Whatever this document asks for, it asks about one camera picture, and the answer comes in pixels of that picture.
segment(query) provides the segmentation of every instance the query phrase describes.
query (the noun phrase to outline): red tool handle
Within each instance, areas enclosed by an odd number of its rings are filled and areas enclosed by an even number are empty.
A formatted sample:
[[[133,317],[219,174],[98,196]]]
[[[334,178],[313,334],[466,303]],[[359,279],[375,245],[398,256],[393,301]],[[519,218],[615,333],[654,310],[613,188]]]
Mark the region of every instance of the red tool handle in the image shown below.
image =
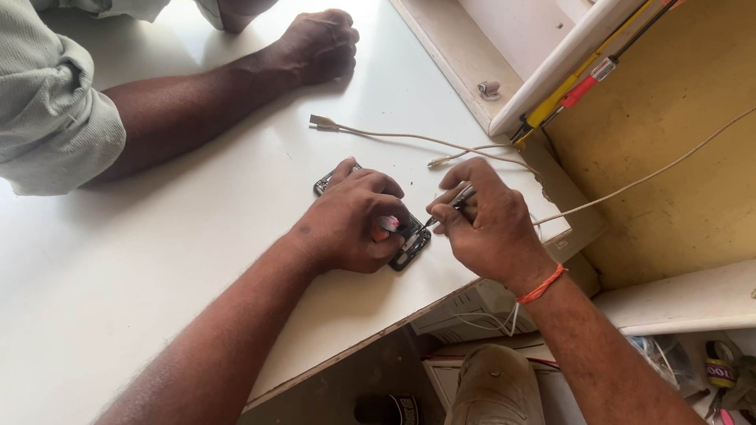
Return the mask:
[[[562,98],[562,106],[566,109],[574,107],[588,91],[598,82],[593,76],[589,75],[583,79],[574,89]]]

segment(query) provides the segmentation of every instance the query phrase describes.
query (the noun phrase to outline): forearm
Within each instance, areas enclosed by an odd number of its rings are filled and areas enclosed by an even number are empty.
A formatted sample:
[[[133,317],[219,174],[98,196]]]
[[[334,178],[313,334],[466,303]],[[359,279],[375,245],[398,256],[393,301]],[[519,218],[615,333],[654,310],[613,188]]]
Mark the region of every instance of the forearm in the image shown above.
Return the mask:
[[[277,241],[108,408],[98,424],[236,423],[265,358],[315,277]]]
[[[525,307],[588,424],[702,423],[568,276]]]
[[[276,45],[206,73],[127,82],[104,90],[116,105],[126,143],[90,184],[126,177],[202,146],[260,105],[299,85]]]

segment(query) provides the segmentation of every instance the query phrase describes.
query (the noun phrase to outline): white table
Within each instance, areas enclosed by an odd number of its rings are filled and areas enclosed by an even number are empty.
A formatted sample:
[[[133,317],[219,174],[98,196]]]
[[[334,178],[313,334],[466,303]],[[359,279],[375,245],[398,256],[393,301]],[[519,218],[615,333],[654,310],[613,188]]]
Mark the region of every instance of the white table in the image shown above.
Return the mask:
[[[454,152],[425,141],[377,141],[308,127],[310,113],[376,131],[469,146],[488,136],[388,0],[280,0],[241,36],[213,30],[174,0],[156,23],[56,11],[48,24],[83,44],[106,88],[192,73],[274,41],[300,11],[343,8],[359,29],[349,82],[297,90],[208,146],[135,178],[63,197],[16,197],[0,183],[0,423],[92,420],[165,344],[314,199],[313,183],[354,155],[393,176],[418,219]],[[519,157],[509,148],[503,153]],[[538,217],[557,213],[517,165],[497,162]],[[569,229],[543,226],[547,240]],[[432,242],[404,272],[335,271],[304,295],[248,407],[417,317],[476,276]]]

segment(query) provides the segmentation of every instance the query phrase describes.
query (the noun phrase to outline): orange thread bracelet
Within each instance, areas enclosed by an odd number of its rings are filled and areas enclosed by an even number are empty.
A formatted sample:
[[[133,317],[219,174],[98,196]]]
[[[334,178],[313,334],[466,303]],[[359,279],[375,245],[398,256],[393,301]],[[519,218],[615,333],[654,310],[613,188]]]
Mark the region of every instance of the orange thread bracelet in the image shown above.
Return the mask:
[[[531,302],[534,299],[537,299],[539,296],[544,295],[544,292],[549,288],[549,285],[554,283],[556,279],[559,279],[559,276],[562,275],[565,271],[567,271],[567,268],[564,268],[561,262],[558,262],[556,264],[556,271],[553,275],[551,275],[550,278],[546,279],[542,284],[538,285],[537,288],[532,290],[528,295],[523,295],[521,297],[515,298],[515,301],[519,302],[520,304],[525,304],[526,302]]]

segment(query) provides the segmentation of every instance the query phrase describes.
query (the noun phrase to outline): tape roll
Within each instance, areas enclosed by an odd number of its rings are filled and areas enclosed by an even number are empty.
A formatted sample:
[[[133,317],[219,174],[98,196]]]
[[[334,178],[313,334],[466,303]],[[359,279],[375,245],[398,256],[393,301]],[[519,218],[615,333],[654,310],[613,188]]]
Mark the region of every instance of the tape roll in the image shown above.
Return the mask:
[[[720,388],[733,388],[737,381],[731,366],[733,351],[722,341],[707,341],[706,355],[706,377],[709,383]]]

